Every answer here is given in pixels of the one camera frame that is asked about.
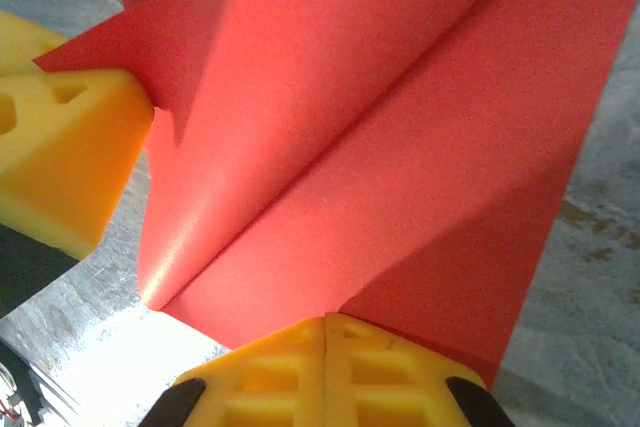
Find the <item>yellow plastic block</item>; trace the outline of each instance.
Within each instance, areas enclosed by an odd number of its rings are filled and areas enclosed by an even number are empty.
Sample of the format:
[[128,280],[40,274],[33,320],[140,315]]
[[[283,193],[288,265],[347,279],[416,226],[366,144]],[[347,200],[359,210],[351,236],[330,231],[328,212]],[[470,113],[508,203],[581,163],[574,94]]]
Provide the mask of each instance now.
[[0,77],[0,223],[88,255],[152,118],[143,88],[124,70]]
[[207,387],[185,427],[470,427],[446,381],[480,377],[342,314],[300,322],[179,377]]
[[0,11],[0,77],[19,72],[39,72],[31,59],[39,57],[67,37],[30,20]]
[[309,319],[193,369],[207,388],[185,427],[324,425],[324,319]]
[[467,367],[402,337],[342,314],[327,314],[326,425],[469,427],[446,385]]

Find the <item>folded red paper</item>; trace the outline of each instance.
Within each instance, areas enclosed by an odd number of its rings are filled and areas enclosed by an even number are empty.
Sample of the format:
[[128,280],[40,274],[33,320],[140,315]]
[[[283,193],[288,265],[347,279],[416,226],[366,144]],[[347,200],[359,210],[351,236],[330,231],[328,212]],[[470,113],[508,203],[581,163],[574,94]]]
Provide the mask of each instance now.
[[149,305],[231,347],[340,310],[490,382],[635,0],[476,1],[151,0],[39,59],[159,106]]

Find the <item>gray floor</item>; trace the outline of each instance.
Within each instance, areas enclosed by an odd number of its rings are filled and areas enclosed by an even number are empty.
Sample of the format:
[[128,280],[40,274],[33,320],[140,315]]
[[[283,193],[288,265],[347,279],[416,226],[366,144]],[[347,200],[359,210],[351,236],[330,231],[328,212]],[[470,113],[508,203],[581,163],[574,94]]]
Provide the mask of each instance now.
[[[121,8],[0,0],[70,35]],[[141,159],[100,249],[0,321],[0,336],[78,402],[78,425],[137,425],[176,374],[224,351],[140,304],[135,256],[148,187]],[[640,9],[494,393],[521,427],[640,425]]]

